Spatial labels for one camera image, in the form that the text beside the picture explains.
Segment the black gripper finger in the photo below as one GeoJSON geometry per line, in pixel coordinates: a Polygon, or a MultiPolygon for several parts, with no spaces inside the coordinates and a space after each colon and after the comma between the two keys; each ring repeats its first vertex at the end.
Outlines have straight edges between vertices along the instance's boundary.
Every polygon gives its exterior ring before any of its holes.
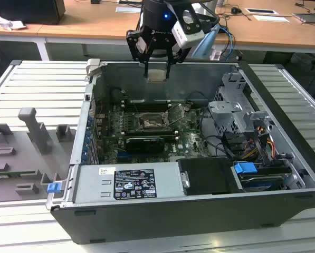
{"type": "Polygon", "coordinates": [[[126,33],[126,41],[132,55],[132,59],[136,62],[144,64],[144,77],[148,76],[148,66],[150,59],[150,48],[149,46],[145,46],[143,52],[140,52],[137,48],[137,43],[139,39],[143,39],[144,29],[141,28],[139,30],[128,30],[126,33]]]}
{"type": "Polygon", "coordinates": [[[173,54],[172,48],[169,47],[168,49],[166,49],[166,53],[167,53],[167,64],[166,64],[165,79],[169,79],[171,66],[177,63],[182,63],[189,53],[189,48],[180,49],[176,54],[173,54]]]}

